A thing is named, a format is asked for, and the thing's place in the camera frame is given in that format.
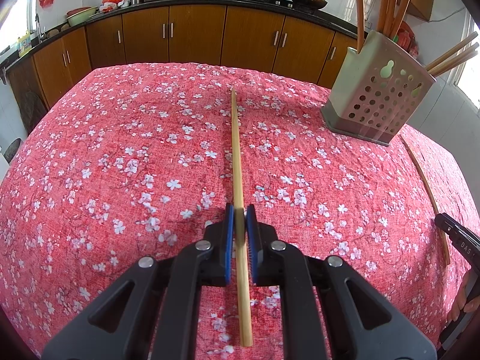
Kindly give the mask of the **person's right hand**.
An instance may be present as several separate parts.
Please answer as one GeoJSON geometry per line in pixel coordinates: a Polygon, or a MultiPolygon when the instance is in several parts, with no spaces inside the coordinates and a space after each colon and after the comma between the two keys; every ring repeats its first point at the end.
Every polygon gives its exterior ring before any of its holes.
{"type": "Polygon", "coordinates": [[[449,323],[451,321],[456,321],[461,311],[465,311],[465,313],[470,313],[476,311],[479,308],[479,297],[475,297],[473,300],[467,301],[466,287],[472,273],[473,270],[470,269],[463,276],[457,295],[451,305],[450,311],[448,312],[449,323]]]}

